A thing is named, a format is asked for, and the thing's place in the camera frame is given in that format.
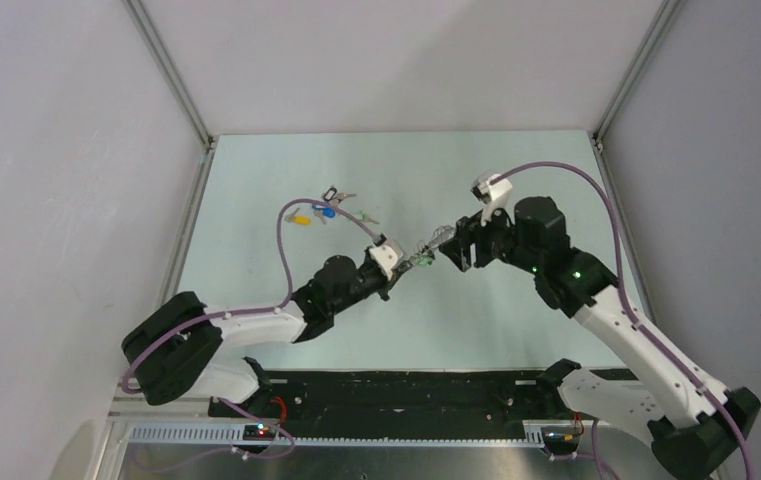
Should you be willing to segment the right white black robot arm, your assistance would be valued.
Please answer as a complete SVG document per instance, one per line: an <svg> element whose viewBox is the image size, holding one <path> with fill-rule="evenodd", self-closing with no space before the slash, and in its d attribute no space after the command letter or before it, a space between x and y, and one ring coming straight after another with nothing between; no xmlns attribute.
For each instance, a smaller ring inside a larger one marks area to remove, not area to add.
<svg viewBox="0 0 761 480"><path fill-rule="evenodd" d="M463 217L439 250L461 271L501 261L532 274L543 302L602 341L645 388L630 390L563 359L537 380L545 415L571 410L603 420L649 446L676 479L708 478L750 433L761 408L756 395L728 388L635 309L616 275L572 246L551 198L524 198L512 214L497 209L488 220Z"/></svg>

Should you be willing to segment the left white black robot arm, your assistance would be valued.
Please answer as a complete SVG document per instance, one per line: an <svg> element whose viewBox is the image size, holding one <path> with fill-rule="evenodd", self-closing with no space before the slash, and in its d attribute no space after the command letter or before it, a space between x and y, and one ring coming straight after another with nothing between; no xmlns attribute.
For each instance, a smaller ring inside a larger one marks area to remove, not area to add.
<svg viewBox="0 0 761 480"><path fill-rule="evenodd" d="M248 416L272 403L259 362L231 352L269 343L295 344L330 330L337 315L373 295L388 300L395 283L420 261L399 259L385 247L367 250L361 265L347 256L328 258L283 306L215 311L192 291L174 295L121 342L129 362L123 390L152 406L187 394L221 397Z"/></svg>

